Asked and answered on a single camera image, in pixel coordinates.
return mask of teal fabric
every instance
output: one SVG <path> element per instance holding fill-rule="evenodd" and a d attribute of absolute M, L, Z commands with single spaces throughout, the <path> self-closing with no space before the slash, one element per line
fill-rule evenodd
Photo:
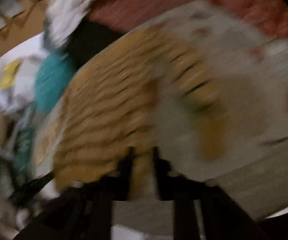
<path fill-rule="evenodd" d="M 36 112 L 47 114 L 56 105 L 76 72 L 67 55 L 51 53 L 41 64 L 35 79 Z"/>

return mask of teal oval object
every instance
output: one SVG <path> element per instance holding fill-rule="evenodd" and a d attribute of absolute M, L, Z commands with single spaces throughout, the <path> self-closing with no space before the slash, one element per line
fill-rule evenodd
<path fill-rule="evenodd" d="M 35 78 L 36 111 L 49 113 L 61 98 L 76 73 L 76 63 L 67 55 L 51 53 L 41 64 Z"/>

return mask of crumpled white cloth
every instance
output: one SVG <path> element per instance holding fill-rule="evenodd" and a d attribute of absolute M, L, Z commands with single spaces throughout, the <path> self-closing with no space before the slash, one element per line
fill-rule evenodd
<path fill-rule="evenodd" d="M 88 12 L 93 0 L 50 0 L 46 14 L 51 25 L 50 38 L 56 48 L 62 46 L 67 37 L 77 28 Z"/>

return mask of pink fabric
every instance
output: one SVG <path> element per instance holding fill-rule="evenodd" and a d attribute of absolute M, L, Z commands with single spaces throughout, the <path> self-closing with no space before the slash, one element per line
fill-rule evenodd
<path fill-rule="evenodd" d="M 161 13 L 194 0 L 98 0 L 90 20 L 129 31 Z M 288 38 L 288 7 L 283 0 L 208 0 L 256 25 L 267 35 Z"/>

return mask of teal object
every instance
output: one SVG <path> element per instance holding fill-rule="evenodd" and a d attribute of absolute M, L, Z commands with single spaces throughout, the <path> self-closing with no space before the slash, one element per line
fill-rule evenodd
<path fill-rule="evenodd" d="M 38 113 L 47 114 L 56 105 L 76 72 L 67 55 L 51 53 L 41 64 L 35 79 L 35 104 Z"/>

